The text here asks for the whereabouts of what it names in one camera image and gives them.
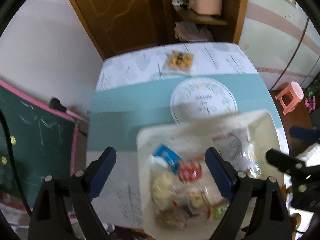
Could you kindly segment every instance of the food package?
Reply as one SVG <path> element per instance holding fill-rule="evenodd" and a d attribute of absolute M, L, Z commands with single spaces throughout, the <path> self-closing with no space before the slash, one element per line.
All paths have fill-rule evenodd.
<path fill-rule="evenodd" d="M 239 124 L 235 129 L 223 130 L 221 133 L 212 135 L 212 140 L 222 158 L 230 162 L 236 171 L 243 171 L 255 179 L 261 177 L 254 144 L 250 141 L 246 125 Z"/>
<path fill-rule="evenodd" d="M 173 51 L 168 56 L 167 65 L 173 69 L 180 69 L 184 71 L 190 70 L 193 61 L 193 54 L 186 52 Z"/>
<path fill-rule="evenodd" d="M 228 204 L 205 164 L 204 156 L 181 159 L 165 145 L 153 154 L 151 195 L 156 221 L 175 230 L 186 230 L 192 219 L 221 219 Z"/>

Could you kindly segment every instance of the snack bag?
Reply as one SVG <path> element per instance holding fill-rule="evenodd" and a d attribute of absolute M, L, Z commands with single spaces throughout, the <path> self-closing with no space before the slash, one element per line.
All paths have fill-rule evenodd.
<path fill-rule="evenodd" d="M 174 174 L 177 173 L 181 158 L 167 146 L 160 144 L 153 154 L 154 157 L 162 157 L 170 166 Z"/>
<path fill-rule="evenodd" d="M 153 175 L 151 194 L 157 208 L 161 211 L 169 210 L 187 203 L 185 185 L 171 171 L 164 169 L 162 173 Z"/>
<path fill-rule="evenodd" d="M 172 69 L 183 71 L 190 70 L 193 61 L 193 54 L 186 52 L 172 51 L 168 57 L 167 65 Z"/>
<path fill-rule="evenodd" d="M 159 211 L 156 215 L 157 223 L 175 230 L 186 230 L 189 216 L 182 208 L 174 208 L 166 211 Z"/>
<path fill-rule="evenodd" d="M 203 194 L 190 193 L 188 195 L 188 209 L 191 212 L 191 217 L 197 217 L 208 212 L 209 205 L 205 201 Z"/>
<path fill-rule="evenodd" d="M 221 204 L 219 206 L 214 206 L 210 208 L 210 211 L 208 213 L 208 220 L 219 220 L 221 219 L 224 214 L 227 212 L 227 209 L 229 207 L 228 204 Z"/>
<path fill-rule="evenodd" d="M 202 177 L 201 166 L 197 160 L 180 160 L 178 178 L 181 181 L 193 181 Z"/>
<path fill-rule="evenodd" d="M 243 171 L 255 179 L 261 177 L 247 126 L 240 124 L 238 128 L 212 135 L 212 140 L 222 158 L 230 162 L 236 171 Z"/>

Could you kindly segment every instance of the screw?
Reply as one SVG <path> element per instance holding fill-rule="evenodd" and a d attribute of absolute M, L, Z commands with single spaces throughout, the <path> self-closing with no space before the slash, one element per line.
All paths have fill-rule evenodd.
<path fill-rule="evenodd" d="M 299 192 L 305 192 L 307 190 L 307 186 L 305 184 L 302 184 L 298 187 Z"/>
<path fill-rule="evenodd" d="M 269 177 L 269 180 L 270 180 L 272 183 L 275 183 L 275 182 L 277 181 L 276 178 L 273 177 L 273 176 L 270 176 L 270 177 Z"/>
<path fill-rule="evenodd" d="M 8 163 L 6 157 L 4 157 L 4 156 L 1 157 L 1 161 L 2 161 L 3 165 L 7 165 L 7 163 Z"/>
<path fill-rule="evenodd" d="M 16 145 L 17 141 L 14 136 L 10 136 L 11 144 Z"/>
<path fill-rule="evenodd" d="M 44 178 L 44 180 L 45 180 L 45 181 L 50 181 L 50 180 L 52 180 L 52 176 L 51 176 L 51 175 L 48 175 L 48 176 L 46 176 L 46 177 Z"/>
<path fill-rule="evenodd" d="M 238 177 L 240 177 L 240 178 L 245 178 L 245 176 L 246 176 L 246 174 L 245 174 L 243 171 L 239 171 L 239 172 L 237 173 L 237 175 L 238 175 Z"/>
<path fill-rule="evenodd" d="M 81 177 L 84 174 L 83 170 L 76 171 L 76 177 Z"/>
<path fill-rule="evenodd" d="M 301 163 L 297 163 L 297 164 L 296 164 L 296 168 L 297 168 L 297 169 L 301 169 L 301 168 L 302 168 L 302 164 L 301 164 Z"/>

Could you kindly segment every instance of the pink basket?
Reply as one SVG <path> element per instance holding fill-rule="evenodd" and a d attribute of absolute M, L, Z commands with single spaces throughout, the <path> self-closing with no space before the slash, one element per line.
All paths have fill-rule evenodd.
<path fill-rule="evenodd" d="M 198 14 L 221 15 L 222 0 L 189 0 L 189 6 Z"/>

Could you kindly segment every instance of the white wall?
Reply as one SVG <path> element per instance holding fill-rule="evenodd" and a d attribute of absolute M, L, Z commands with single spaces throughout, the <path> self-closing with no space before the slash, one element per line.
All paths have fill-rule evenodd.
<path fill-rule="evenodd" d="M 248 0 L 239 47 L 257 68 L 268 89 L 282 73 L 274 89 L 281 89 L 291 81 L 306 88 L 320 71 L 320 36 L 311 21 L 303 36 L 307 20 L 298 4 L 294 7 L 285 0 Z"/>
<path fill-rule="evenodd" d="M 0 38 L 1 79 L 83 115 L 102 63 L 69 0 L 27 0 Z"/>

